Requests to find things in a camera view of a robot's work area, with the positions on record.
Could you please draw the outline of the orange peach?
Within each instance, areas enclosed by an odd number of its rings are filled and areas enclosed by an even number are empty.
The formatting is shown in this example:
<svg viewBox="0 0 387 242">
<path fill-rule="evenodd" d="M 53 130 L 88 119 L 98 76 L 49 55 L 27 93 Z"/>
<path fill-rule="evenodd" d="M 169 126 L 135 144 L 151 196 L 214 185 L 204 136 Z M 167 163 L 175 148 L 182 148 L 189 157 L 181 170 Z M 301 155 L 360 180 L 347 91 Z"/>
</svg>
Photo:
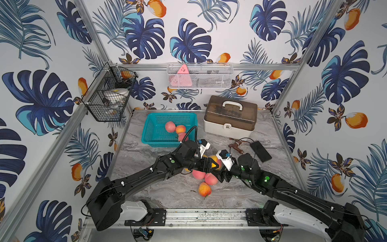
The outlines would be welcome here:
<svg viewBox="0 0 387 242">
<path fill-rule="evenodd" d="M 202 182 L 199 185 L 198 193 L 200 196 L 206 198 L 212 193 L 212 189 L 206 182 Z"/>
</svg>

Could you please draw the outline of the teal plastic basket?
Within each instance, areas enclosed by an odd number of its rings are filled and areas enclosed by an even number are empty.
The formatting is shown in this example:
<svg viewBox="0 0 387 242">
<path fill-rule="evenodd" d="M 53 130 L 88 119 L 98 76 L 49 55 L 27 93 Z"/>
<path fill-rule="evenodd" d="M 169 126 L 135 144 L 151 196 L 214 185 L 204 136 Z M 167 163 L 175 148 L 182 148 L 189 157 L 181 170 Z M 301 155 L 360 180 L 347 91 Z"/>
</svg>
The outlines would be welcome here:
<svg viewBox="0 0 387 242">
<path fill-rule="evenodd" d="M 185 135 L 195 140 L 195 132 L 187 132 L 197 124 L 194 113 L 151 113 L 144 124 L 142 143 L 153 148 L 176 148 Z"/>
</svg>

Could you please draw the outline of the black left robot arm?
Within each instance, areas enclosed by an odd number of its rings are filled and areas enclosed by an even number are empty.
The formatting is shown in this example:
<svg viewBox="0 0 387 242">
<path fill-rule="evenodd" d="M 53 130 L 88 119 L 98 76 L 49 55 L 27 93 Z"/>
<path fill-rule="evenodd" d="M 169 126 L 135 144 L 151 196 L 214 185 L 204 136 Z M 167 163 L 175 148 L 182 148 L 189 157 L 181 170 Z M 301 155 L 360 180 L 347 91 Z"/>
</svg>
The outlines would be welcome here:
<svg viewBox="0 0 387 242">
<path fill-rule="evenodd" d="M 200 146 L 188 140 L 174 151 L 157 157 L 154 164 L 137 173 L 113 181 L 103 178 L 86 202 L 96 229 L 103 231 L 119 220 L 121 205 L 127 197 L 153 183 L 180 174 L 185 168 L 211 173 L 219 168 L 219 164 L 211 158 L 202 157 Z"/>
</svg>

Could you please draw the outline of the yellow red peach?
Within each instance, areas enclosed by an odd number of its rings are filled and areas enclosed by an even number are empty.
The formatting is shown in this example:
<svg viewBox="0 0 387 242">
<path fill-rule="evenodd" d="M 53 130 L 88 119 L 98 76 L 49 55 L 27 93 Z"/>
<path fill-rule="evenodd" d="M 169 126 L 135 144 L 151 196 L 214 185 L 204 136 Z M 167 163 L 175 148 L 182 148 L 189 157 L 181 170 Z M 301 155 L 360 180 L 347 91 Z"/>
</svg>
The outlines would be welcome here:
<svg viewBox="0 0 387 242">
<path fill-rule="evenodd" d="M 222 166 L 223 166 L 222 161 L 220 159 L 218 159 L 218 157 L 216 155 L 211 155 L 210 158 L 218 164 L 219 167 L 217 168 L 217 170 L 221 170 Z"/>
<path fill-rule="evenodd" d="M 186 133 L 186 127 L 184 125 L 179 125 L 179 126 L 176 126 L 175 127 L 175 132 L 177 134 L 180 134 L 180 133 Z"/>
</svg>

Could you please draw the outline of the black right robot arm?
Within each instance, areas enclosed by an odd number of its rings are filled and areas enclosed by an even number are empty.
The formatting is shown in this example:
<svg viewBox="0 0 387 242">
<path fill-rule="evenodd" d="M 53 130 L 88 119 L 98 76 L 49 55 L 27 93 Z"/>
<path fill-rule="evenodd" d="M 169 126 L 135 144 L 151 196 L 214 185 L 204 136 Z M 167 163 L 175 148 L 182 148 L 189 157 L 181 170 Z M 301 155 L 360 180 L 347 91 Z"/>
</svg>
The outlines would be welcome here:
<svg viewBox="0 0 387 242">
<path fill-rule="evenodd" d="M 366 226 L 359 209 L 315 197 L 280 178 L 262 170 L 249 154 L 236 162 L 222 150 L 220 167 L 211 161 L 210 172 L 220 181 L 233 177 L 245 182 L 257 193 L 270 199 L 261 209 L 247 209 L 249 226 L 290 225 L 319 235 L 327 242 L 362 242 Z"/>
</svg>

